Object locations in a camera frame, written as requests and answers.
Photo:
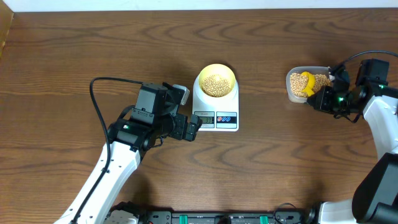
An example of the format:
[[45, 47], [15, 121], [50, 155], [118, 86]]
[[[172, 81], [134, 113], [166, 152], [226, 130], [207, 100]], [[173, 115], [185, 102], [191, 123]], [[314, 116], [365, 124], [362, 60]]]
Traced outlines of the yellow measuring scoop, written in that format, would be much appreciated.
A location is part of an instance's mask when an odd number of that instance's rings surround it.
[[303, 73], [301, 73], [301, 76], [308, 78], [308, 82], [307, 82], [305, 88], [302, 90], [302, 92], [306, 93], [307, 96], [314, 95], [315, 94], [314, 91], [313, 91], [313, 87], [315, 86], [315, 77], [314, 77], [314, 75], [309, 73], [309, 72], [303, 72]]

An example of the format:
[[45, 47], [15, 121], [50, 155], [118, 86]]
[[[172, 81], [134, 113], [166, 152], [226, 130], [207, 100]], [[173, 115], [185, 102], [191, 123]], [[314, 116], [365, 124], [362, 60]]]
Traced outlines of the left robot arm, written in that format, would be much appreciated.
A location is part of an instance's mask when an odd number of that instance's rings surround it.
[[105, 128], [99, 160], [58, 223], [104, 223], [122, 186], [157, 140], [194, 141], [201, 119], [178, 113], [189, 94], [181, 85], [142, 84], [136, 104]]

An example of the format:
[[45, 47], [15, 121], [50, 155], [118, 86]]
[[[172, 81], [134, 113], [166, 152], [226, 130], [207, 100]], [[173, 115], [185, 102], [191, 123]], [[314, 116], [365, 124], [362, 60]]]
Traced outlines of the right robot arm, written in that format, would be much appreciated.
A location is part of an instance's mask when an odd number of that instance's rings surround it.
[[329, 70], [332, 86], [324, 86], [308, 97], [315, 110], [347, 118], [356, 114], [368, 123], [378, 162], [355, 190], [353, 198], [323, 202], [318, 223], [397, 223], [397, 89], [387, 82], [389, 62], [363, 60], [355, 87], [344, 64]]

